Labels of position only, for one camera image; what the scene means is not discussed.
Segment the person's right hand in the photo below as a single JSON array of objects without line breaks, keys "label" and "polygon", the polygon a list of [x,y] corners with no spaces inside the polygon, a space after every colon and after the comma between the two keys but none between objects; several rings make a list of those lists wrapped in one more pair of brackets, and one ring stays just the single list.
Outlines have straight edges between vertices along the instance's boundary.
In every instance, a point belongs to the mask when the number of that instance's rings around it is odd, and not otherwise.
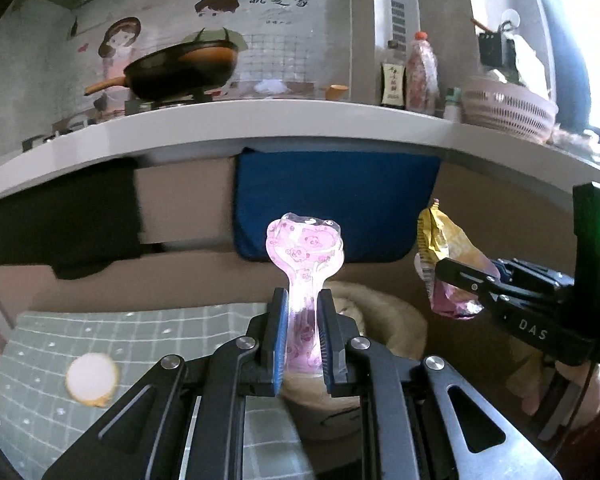
[{"label": "person's right hand", "polygon": [[[512,343],[515,356],[521,358],[516,370],[507,378],[506,388],[521,400],[521,409],[526,415],[534,415],[540,408],[541,401],[548,393],[550,381],[554,378],[565,379],[567,386],[573,390],[573,400],[562,423],[565,425],[572,415],[574,406],[585,384],[590,362],[579,366],[568,366],[553,358],[544,356],[539,351],[525,344]],[[594,366],[593,374],[586,388],[584,399],[578,409],[573,426],[581,428],[590,424],[600,414],[600,364]]]}]

